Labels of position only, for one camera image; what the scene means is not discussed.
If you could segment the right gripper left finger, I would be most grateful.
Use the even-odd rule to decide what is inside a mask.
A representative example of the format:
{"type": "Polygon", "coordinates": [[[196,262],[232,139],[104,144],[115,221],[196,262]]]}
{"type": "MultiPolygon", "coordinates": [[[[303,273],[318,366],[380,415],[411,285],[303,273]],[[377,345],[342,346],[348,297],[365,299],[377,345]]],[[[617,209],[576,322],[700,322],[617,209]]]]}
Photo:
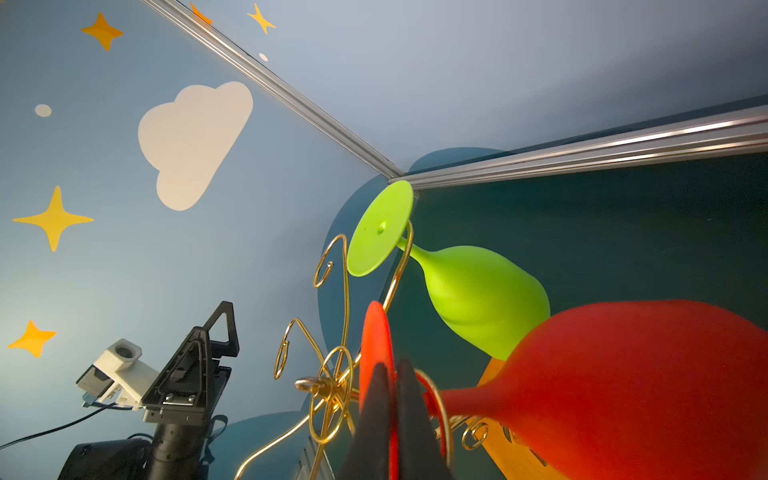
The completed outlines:
{"type": "Polygon", "coordinates": [[[341,480],[387,480],[390,477],[392,398],[388,370],[378,363],[370,379],[359,425],[337,476],[341,480]]]}

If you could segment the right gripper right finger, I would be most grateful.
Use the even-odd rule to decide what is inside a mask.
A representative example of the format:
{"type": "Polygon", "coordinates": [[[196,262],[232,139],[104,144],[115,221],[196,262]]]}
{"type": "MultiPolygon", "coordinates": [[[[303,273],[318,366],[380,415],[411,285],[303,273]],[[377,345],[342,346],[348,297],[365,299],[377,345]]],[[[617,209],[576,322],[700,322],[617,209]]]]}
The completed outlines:
{"type": "Polygon", "coordinates": [[[422,385],[408,359],[401,359],[397,364],[396,405],[399,478],[452,479],[434,437],[422,385]]]}

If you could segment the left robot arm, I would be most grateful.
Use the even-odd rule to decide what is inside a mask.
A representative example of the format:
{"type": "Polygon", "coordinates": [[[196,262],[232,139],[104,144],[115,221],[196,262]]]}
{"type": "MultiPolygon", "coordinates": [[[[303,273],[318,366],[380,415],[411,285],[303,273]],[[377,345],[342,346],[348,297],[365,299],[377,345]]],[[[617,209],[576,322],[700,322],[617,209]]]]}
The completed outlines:
{"type": "Polygon", "coordinates": [[[141,348],[126,339],[109,346],[78,378],[84,404],[96,413],[139,410],[155,427],[151,436],[76,445],[62,479],[206,479],[214,461],[211,443],[227,428],[215,409],[232,370],[225,357],[240,351],[234,306],[221,302],[195,326],[167,364],[155,370],[141,348]]]}

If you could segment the red wine glass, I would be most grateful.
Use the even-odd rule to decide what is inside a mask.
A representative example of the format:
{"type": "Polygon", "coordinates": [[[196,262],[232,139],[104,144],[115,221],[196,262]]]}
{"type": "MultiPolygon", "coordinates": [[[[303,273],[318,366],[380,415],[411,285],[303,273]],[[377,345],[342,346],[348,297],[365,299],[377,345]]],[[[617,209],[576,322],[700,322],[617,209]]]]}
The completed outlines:
{"type": "MultiPolygon", "coordinates": [[[[388,370],[390,473],[400,479],[397,364],[378,302],[362,354],[361,413],[375,366],[388,370]]],[[[430,394],[418,381],[430,421],[494,420],[571,479],[767,475],[767,334],[706,303],[576,307],[534,328],[483,385],[430,394]]]]}

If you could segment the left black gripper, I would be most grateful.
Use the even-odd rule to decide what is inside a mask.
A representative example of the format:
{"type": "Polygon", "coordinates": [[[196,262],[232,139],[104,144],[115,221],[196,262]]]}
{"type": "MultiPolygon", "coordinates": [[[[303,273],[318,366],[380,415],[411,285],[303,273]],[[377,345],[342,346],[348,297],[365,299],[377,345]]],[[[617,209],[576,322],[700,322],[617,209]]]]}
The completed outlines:
{"type": "Polygon", "coordinates": [[[189,331],[142,397],[143,421],[206,426],[232,374],[227,360],[239,352],[234,305],[221,301],[189,331]]]}

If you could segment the green wine glass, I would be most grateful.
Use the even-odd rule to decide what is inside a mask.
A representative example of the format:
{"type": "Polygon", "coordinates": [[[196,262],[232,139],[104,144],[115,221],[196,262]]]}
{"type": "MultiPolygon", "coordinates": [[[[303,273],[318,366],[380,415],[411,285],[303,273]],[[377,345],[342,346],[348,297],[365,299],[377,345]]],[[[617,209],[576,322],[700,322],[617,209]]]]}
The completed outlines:
{"type": "Polygon", "coordinates": [[[551,307],[543,285],[506,257],[477,246],[424,250],[408,240],[414,191],[388,185],[369,204],[349,244],[347,271],[363,277],[395,250],[421,267],[429,298],[444,323],[490,357],[507,359],[551,307]]]}

